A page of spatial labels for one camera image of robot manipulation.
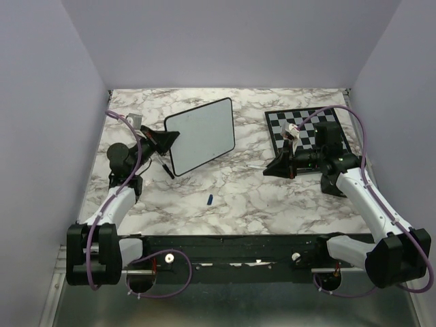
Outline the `white whiteboard marker pen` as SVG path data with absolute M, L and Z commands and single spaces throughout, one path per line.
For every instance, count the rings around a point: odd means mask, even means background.
M 265 167 L 263 167 L 263 166 L 256 166 L 256 165 L 247 165 L 247 167 L 248 168 L 253 168 L 253 169 L 256 169 L 256 170 L 264 170 L 265 169 Z

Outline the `black framed whiteboard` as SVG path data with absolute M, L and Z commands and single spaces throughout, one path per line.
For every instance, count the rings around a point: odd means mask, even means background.
M 163 123 L 166 131 L 179 133 L 170 148 L 175 176 L 195 170 L 236 146 L 233 106 L 229 97 L 172 114 Z

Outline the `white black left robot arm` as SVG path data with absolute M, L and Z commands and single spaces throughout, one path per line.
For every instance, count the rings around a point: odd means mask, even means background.
M 67 230 L 66 279 L 69 285 L 116 285 L 123 268 L 146 268 L 151 252 L 139 238 L 122 238 L 117 230 L 142 193 L 142 177 L 137 173 L 154 153 L 166 154 L 179 137 L 177 131 L 153 131 L 142 126 L 137 144 L 117 142 L 107 152 L 110 164 L 108 195 L 104 203 L 84 223 Z

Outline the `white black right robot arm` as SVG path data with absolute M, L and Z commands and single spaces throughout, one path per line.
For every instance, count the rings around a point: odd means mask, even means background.
M 374 187 L 362 158 L 343 149 L 338 123 L 317 123 L 314 128 L 315 147 L 299 150 L 298 127 L 285 123 L 283 147 L 263 174 L 293 179 L 303 168 L 317 168 L 322 193 L 347 197 L 373 237 L 365 243 L 341 233 L 322 236 L 313 250 L 315 262 L 323 267 L 347 262 L 363 269 L 378 288 L 424 277 L 429 272 L 429 233 L 407 223 Z

